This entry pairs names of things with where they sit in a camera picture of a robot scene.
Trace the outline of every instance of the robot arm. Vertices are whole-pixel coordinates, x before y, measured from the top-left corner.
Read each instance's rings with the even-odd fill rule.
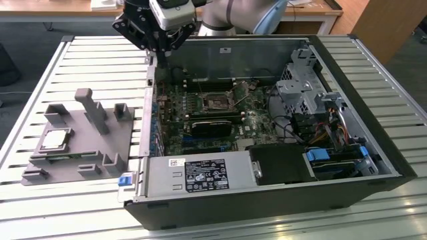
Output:
[[[207,0],[126,0],[112,27],[139,49],[154,52],[159,67],[167,68],[167,55],[195,31],[195,8],[206,3]]]
[[[167,56],[196,30],[196,8],[210,2],[213,0],[126,0],[123,14],[112,27],[139,49],[155,53],[158,67],[167,68]],[[202,35],[213,35],[203,28],[222,30],[234,26],[255,34],[271,34],[286,7],[287,0],[217,0],[205,8]]]

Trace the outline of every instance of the warning label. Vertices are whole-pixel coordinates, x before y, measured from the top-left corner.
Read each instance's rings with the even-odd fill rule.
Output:
[[[188,193],[230,188],[225,159],[187,161],[184,165]]]

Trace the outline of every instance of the yellow wire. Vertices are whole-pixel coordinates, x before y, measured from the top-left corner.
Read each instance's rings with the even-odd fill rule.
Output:
[[[325,132],[315,140],[310,141],[310,144],[314,144],[315,142],[321,141],[327,135],[329,133]]]

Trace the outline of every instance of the blue tab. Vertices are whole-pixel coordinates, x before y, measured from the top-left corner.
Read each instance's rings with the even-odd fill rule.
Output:
[[[122,176],[119,177],[119,187],[131,186],[132,185],[132,176]]]
[[[307,155],[307,158],[309,158],[310,162],[315,160],[315,156],[314,156],[314,154],[311,152],[307,152],[306,155]]]
[[[313,154],[313,161],[330,159],[329,151],[325,148],[311,149],[309,154]]]
[[[365,146],[362,146],[359,149],[363,154],[363,157],[367,157],[370,155],[367,148]]]

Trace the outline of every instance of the table leg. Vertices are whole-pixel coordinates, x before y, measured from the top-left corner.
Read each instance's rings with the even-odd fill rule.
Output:
[[[47,31],[51,32],[54,30],[54,22],[43,22],[43,26]]]
[[[333,27],[334,27],[334,24],[335,24],[335,21],[337,21],[337,18],[338,18],[338,16],[325,16],[325,21],[322,23],[322,26],[321,26],[319,32],[318,32],[319,35],[329,35],[330,34]]]

